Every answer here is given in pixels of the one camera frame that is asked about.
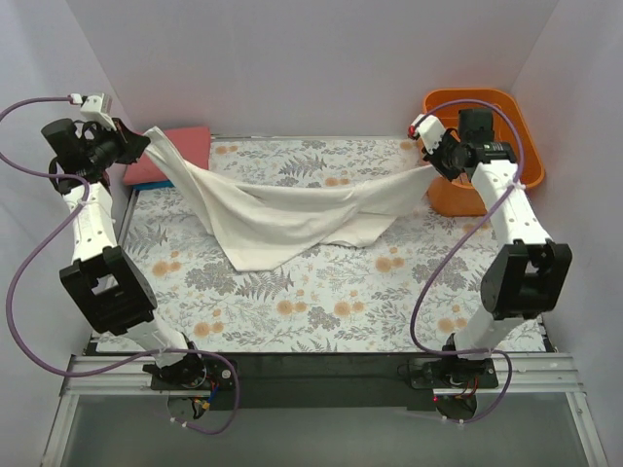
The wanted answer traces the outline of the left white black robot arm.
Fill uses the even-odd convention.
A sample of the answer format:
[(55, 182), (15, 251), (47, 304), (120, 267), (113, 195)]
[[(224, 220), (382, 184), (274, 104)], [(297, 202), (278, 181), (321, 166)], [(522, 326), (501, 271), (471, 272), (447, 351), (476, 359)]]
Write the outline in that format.
[(147, 373), (172, 385), (202, 385), (207, 377), (203, 360), (191, 341), (157, 315), (155, 293), (118, 244), (113, 227), (106, 171), (115, 163), (136, 162), (149, 138), (116, 118), (105, 125), (60, 119), (41, 133), (55, 152), (49, 172), (63, 172), (55, 190), (75, 216), (73, 257), (59, 273), (64, 289), (95, 331), (156, 352), (154, 364), (144, 368)]

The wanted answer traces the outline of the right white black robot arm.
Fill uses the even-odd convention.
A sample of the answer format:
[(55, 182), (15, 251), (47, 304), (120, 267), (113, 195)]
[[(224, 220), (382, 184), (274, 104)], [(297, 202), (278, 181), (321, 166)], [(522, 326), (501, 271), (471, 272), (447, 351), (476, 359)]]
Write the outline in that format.
[(444, 357), (471, 368), (491, 357), (515, 328), (554, 309), (572, 260), (570, 247), (541, 226), (519, 178), (521, 144), (495, 140), (495, 110), (462, 109), (458, 128), (432, 113), (412, 123), (423, 158), (446, 180), (465, 176), (483, 201), (499, 245), (480, 284), (481, 304), (452, 334)]

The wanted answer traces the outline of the white t shirt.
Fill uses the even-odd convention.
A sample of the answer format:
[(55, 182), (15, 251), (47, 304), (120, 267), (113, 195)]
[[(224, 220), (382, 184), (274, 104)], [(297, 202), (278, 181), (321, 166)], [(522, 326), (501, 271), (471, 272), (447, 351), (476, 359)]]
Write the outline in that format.
[(317, 244), (373, 244), (419, 206), (436, 176), (424, 165), (342, 188), (297, 188), (242, 183), (182, 162), (170, 180), (235, 270), (264, 271)]

